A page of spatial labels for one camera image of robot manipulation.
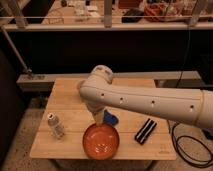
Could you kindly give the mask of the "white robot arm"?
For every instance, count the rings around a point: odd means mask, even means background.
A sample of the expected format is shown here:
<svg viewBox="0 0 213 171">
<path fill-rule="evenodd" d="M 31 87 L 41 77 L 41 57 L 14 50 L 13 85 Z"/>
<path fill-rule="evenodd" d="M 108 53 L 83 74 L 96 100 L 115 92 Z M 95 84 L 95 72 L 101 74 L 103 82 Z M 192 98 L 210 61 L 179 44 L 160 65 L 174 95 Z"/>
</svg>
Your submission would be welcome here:
<svg viewBox="0 0 213 171">
<path fill-rule="evenodd" d="M 97 65 L 82 83 L 79 94 L 91 113 L 111 106 L 213 132 L 212 91 L 118 86 L 112 80 L 112 70 Z"/>
</svg>

